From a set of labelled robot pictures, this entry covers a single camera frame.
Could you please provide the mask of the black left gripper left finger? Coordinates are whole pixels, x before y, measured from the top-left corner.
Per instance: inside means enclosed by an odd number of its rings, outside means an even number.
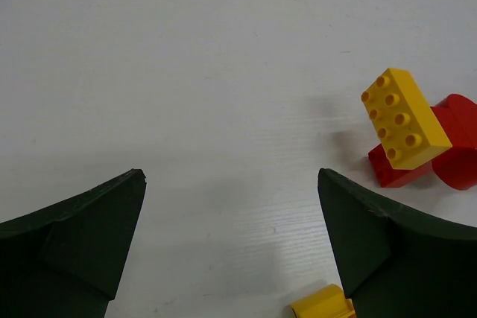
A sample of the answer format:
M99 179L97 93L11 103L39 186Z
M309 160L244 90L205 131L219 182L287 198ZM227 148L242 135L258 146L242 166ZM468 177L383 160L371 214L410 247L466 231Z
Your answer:
M2 317L104 317L116 297L145 198L131 169L1 223Z

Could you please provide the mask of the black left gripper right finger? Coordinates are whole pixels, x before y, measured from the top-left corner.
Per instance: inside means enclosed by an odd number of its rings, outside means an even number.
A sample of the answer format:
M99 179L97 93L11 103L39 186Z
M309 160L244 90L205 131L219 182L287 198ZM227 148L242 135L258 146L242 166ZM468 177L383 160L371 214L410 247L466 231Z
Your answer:
M426 214L322 168L318 194L357 317L475 317L476 228Z

